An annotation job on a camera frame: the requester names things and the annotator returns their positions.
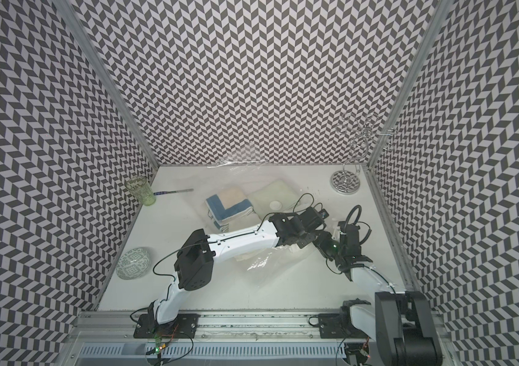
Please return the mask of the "pale green towel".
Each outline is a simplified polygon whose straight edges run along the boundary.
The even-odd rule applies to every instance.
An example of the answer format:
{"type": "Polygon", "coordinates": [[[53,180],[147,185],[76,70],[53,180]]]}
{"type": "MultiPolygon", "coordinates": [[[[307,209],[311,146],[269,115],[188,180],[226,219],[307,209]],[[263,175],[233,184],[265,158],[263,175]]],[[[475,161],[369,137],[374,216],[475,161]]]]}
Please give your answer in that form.
{"type": "Polygon", "coordinates": [[[299,194],[285,181],[276,180],[250,194],[248,199],[255,213],[263,216],[270,212],[291,210],[299,199],[299,194]]]}

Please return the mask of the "blue and beige towel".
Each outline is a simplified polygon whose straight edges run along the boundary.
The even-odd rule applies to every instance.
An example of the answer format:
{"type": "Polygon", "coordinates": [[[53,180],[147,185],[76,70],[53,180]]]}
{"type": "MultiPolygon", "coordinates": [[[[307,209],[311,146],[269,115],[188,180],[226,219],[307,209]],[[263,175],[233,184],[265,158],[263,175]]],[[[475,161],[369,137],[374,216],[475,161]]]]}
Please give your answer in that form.
{"type": "Polygon", "coordinates": [[[230,187],[205,199],[207,215],[222,233],[229,230],[230,223],[253,213],[253,206],[238,187],[230,187]]]}

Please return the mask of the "clear plastic vacuum bag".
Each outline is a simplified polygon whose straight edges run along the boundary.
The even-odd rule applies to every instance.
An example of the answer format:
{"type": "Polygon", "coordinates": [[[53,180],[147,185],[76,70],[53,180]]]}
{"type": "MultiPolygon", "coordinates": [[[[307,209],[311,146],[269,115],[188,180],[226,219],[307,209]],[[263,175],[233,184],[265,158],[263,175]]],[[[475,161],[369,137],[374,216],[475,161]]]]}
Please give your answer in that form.
{"type": "Polygon", "coordinates": [[[273,285],[315,253],[326,224],[320,214],[301,222],[314,210],[312,195],[255,146],[219,153],[195,183],[196,212],[220,247],[216,263],[235,265],[249,285],[273,285]]]}

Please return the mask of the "white towel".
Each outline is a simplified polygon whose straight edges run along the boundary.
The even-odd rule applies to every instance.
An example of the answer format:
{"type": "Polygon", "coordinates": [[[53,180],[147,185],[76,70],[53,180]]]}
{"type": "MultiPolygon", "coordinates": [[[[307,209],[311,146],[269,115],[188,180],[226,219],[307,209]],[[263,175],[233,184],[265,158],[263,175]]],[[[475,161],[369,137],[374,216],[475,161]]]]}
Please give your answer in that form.
{"type": "Polygon", "coordinates": [[[288,265],[295,265],[302,260],[301,250],[296,246],[278,246],[270,249],[258,249],[251,253],[235,257],[246,266],[248,271],[273,270],[288,265]]]}

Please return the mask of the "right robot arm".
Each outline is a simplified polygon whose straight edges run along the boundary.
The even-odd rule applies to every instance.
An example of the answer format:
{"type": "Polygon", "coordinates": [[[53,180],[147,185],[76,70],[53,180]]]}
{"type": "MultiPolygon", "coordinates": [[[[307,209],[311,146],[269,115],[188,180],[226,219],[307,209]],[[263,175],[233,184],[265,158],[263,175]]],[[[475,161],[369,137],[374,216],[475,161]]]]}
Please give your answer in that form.
{"type": "Polygon", "coordinates": [[[318,314],[308,323],[322,339],[346,342],[349,354],[360,365],[369,358],[374,342],[384,365],[441,365],[443,353],[430,304],[419,291],[400,290],[375,268],[362,253],[363,240],[358,224],[341,222],[339,238],[324,230],[313,242],[335,273],[345,276],[367,294],[367,299],[345,300],[335,314],[318,314]]]}

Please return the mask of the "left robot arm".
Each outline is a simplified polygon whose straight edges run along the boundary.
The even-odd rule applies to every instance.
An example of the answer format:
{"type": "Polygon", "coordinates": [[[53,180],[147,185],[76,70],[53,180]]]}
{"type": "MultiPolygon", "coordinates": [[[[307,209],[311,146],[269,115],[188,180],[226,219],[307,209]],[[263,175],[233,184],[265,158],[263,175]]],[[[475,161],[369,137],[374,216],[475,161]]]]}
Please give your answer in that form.
{"type": "Polygon", "coordinates": [[[195,230],[175,256],[174,273],[166,291],[147,308],[154,326],[171,323],[192,291],[208,285],[214,266],[258,250],[280,246],[304,248],[325,232],[328,212],[307,207],[299,212],[269,213],[260,224],[226,234],[195,230]]]}

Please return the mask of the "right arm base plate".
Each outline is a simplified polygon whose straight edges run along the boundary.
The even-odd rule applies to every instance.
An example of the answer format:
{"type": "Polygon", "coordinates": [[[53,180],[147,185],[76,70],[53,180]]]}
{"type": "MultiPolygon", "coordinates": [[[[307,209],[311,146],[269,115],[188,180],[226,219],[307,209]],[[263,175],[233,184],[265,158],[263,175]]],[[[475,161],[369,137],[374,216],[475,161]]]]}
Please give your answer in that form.
{"type": "Polygon", "coordinates": [[[317,326],[322,339],[343,339],[356,332],[349,318],[342,314],[318,314],[317,326]]]}

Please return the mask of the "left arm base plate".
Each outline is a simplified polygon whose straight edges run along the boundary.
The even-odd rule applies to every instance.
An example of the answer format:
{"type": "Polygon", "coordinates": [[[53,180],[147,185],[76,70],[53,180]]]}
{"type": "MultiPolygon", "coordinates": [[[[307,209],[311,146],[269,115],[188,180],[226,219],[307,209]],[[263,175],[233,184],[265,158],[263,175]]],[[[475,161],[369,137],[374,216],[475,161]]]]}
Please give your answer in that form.
{"type": "Polygon", "coordinates": [[[179,314],[175,320],[159,325],[153,316],[141,314],[134,330],[134,339],[187,339],[195,338],[199,314],[179,314]]]}

